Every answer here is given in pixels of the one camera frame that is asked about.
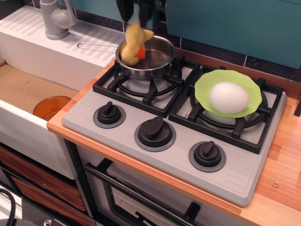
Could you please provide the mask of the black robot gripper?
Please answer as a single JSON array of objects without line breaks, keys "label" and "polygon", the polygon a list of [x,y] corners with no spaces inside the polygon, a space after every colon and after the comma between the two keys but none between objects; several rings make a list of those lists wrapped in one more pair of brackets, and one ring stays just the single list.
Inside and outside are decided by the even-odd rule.
[{"label": "black robot gripper", "polygon": [[165,0],[116,0],[120,16],[124,22],[128,22],[134,14],[134,3],[139,5],[139,22],[142,28],[152,17],[153,10],[165,11]]}]

